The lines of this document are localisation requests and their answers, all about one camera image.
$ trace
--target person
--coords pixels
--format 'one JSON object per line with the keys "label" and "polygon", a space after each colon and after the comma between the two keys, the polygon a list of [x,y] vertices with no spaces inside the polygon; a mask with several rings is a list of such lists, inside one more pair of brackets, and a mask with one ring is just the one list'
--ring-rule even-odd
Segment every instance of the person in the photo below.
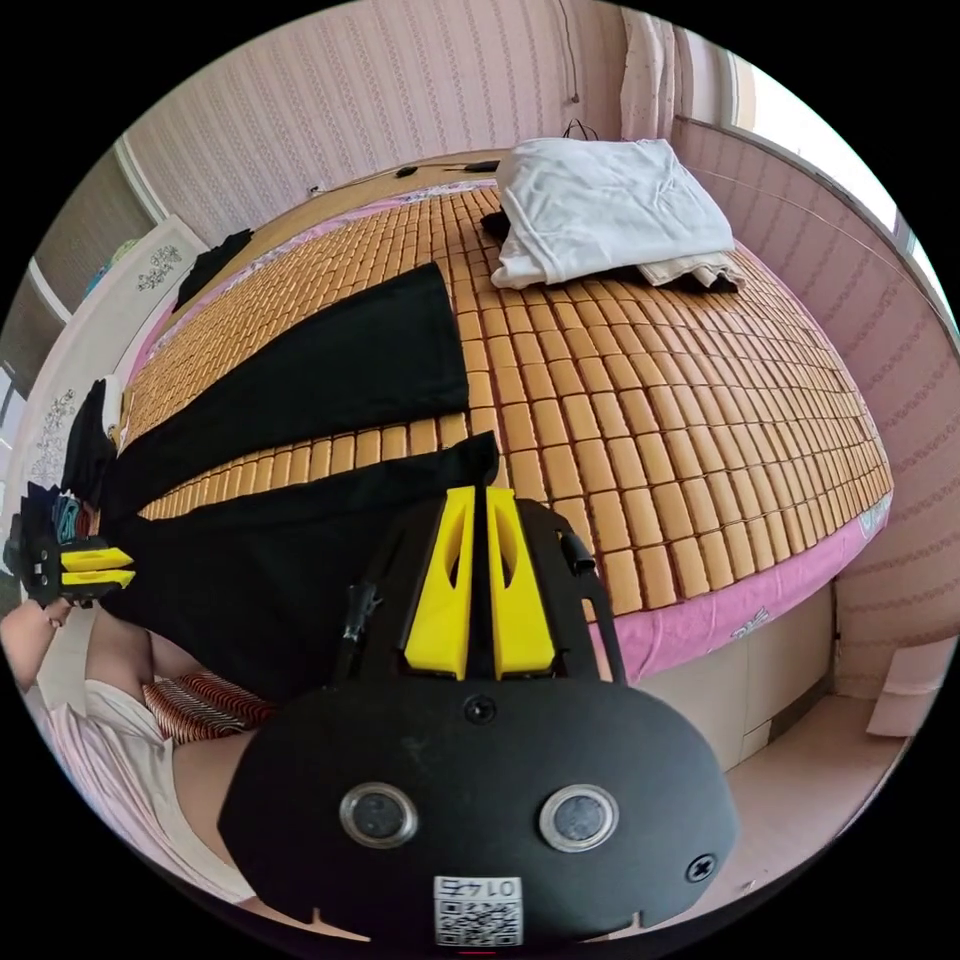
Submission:
{"label": "person", "polygon": [[162,637],[97,608],[84,679],[85,710],[50,709],[37,675],[66,600],[27,600],[0,621],[0,640],[25,704],[48,747],[87,804],[122,840],[173,875],[236,906],[319,934],[365,940],[325,924],[303,924],[268,907],[233,863],[217,829],[220,808],[256,731],[178,744],[165,739],[143,688],[156,677],[203,669]]}

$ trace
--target printed number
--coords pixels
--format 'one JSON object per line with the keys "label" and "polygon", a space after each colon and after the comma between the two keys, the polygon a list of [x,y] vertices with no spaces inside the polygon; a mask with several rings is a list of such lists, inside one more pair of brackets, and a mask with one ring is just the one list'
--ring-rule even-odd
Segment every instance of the printed number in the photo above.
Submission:
{"label": "printed number", "polygon": [[516,895],[517,885],[513,880],[488,880],[486,884],[476,880],[460,881],[455,877],[445,877],[440,883],[440,891],[445,897],[504,897]]}

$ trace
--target window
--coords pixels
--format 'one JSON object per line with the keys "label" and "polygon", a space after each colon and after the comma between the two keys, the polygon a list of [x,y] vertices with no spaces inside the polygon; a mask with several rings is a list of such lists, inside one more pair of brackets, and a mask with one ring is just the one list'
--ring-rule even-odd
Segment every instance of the window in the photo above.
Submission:
{"label": "window", "polygon": [[[738,111],[737,126],[817,167],[892,232],[897,221],[897,205],[846,140],[773,77],[739,57],[734,59],[741,99],[745,101]],[[752,86],[752,96],[744,96],[747,94],[742,89],[744,80]]]}
{"label": "window", "polygon": [[950,309],[950,305],[947,303],[947,295],[943,292],[943,287],[940,285],[940,281],[937,279],[937,275],[934,272],[933,264],[930,262],[930,258],[927,256],[926,251],[923,247],[920,246],[917,238],[913,237],[913,242],[909,247],[909,255],[913,260],[914,264],[920,268],[920,272],[930,281],[930,286],[933,287],[934,292],[940,298],[940,303],[943,304],[943,309],[946,311],[947,318],[953,323],[954,327],[957,326],[957,318],[953,315],[953,311]]}
{"label": "window", "polygon": [[0,367],[0,483],[3,484],[0,495],[6,489],[10,455],[26,405],[26,400],[14,389],[10,374],[4,367]]}

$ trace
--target folded white towel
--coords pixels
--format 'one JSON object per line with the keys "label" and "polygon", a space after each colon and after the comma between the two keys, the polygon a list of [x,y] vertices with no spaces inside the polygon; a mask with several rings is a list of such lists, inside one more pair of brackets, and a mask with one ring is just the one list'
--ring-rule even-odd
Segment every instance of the folded white towel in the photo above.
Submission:
{"label": "folded white towel", "polygon": [[120,424],[123,387],[113,374],[105,376],[103,382],[103,432],[109,437]]}
{"label": "folded white towel", "polygon": [[659,263],[642,263],[640,272],[655,287],[662,287],[680,277],[692,274],[709,289],[717,278],[723,277],[737,287],[746,282],[746,274],[726,253],[706,253],[699,257],[676,257]]}
{"label": "folded white towel", "polygon": [[734,250],[723,211],[666,140],[528,140],[500,161],[497,185],[510,233],[495,287]]}

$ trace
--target screw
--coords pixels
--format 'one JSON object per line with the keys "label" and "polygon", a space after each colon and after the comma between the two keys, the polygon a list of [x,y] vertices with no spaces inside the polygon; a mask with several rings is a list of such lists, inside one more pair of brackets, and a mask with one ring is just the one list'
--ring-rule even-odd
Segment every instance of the screw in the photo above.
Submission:
{"label": "screw", "polygon": [[463,706],[463,715],[477,726],[490,723],[497,715],[497,705],[482,694],[471,697]]}
{"label": "screw", "polygon": [[687,867],[687,883],[702,883],[709,877],[717,866],[717,858],[712,853],[705,853],[697,857]]}

